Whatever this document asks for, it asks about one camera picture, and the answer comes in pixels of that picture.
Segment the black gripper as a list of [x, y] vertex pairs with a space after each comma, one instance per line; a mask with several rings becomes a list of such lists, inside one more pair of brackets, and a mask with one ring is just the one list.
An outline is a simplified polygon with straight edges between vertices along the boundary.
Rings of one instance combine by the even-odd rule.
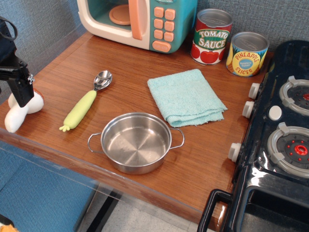
[[24, 107], [34, 97], [34, 78], [28, 71], [28, 64], [15, 52], [13, 41], [0, 39], [0, 79], [9, 83], [18, 105]]

